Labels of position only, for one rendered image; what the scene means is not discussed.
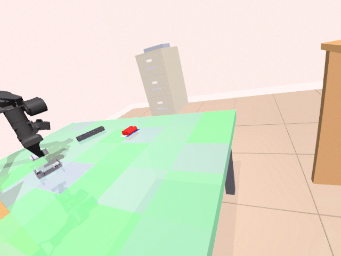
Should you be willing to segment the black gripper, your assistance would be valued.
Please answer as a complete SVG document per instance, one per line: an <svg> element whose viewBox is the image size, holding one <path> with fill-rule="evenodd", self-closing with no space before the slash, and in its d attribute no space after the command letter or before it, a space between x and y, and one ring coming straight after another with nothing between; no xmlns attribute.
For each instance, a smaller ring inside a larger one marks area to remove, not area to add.
<svg viewBox="0 0 341 256"><path fill-rule="evenodd" d="M43 138L40 134L34 133L29 119L13 123L11 127L24 148L38 157L43 157L39 146Z"/></svg>

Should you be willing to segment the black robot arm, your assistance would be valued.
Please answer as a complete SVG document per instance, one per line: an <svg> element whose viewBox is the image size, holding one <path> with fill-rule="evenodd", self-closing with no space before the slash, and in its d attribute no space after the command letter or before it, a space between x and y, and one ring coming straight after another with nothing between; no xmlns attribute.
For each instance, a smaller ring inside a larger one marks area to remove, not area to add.
<svg viewBox="0 0 341 256"><path fill-rule="evenodd" d="M5 115L10 124L27 119L24 111L31 117L48 111L48 108L44 100L41 98L35 97L24 101L20 95L0 90L0 113ZM51 129L50 122L48 121L36 119L35 122L32 120L30 122L34 133L38 133L41 130Z"/></svg>

